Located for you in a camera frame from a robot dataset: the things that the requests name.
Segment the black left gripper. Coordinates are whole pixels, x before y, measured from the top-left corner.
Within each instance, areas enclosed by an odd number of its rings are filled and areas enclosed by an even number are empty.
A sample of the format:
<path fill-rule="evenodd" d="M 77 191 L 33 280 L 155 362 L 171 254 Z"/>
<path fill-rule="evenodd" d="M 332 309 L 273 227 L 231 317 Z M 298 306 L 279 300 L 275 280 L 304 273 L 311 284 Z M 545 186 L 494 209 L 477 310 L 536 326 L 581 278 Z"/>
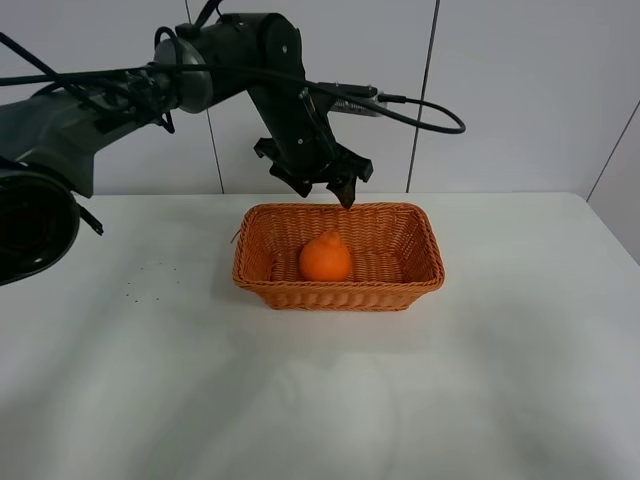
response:
<path fill-rule="evenodd" d="M 354 103 L 307 87 L 254 86 L 249 96 L 270 136 L 254 145 L 272 162 L 270 174 L 301 197 L 311 184 L 325 183 L 344 209 L 355 202 L 356 179 L 367 182 L 372 162 L 339 144 L 328 119 L 331 111 L 360 114 Z"/>

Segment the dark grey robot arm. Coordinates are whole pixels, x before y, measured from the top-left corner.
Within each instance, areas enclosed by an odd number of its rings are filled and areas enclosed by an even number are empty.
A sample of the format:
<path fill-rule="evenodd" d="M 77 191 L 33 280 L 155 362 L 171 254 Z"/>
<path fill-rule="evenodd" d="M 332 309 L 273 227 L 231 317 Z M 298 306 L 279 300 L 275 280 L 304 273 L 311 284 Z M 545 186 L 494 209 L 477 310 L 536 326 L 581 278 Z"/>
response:
<path fill-rule="evenodd" d="M 174 110 L 197 114 L 247 93 L 268 129 L 255 152 L 271 174 L 306 196 L 325 184 L 344 207 L 372 163 L 340 145 L 328 114 L 345 90 L 306 79 L 299 30 L 278 13 L 227 14 L 214 23 L 162 27 L 145 66 L 62 74 L 1 109 L 1 281 L 57 263 L 81 224 L 102 224 L 78 203 L 94 192 L 94 159 L 148 125 L 175 129 Z"/>

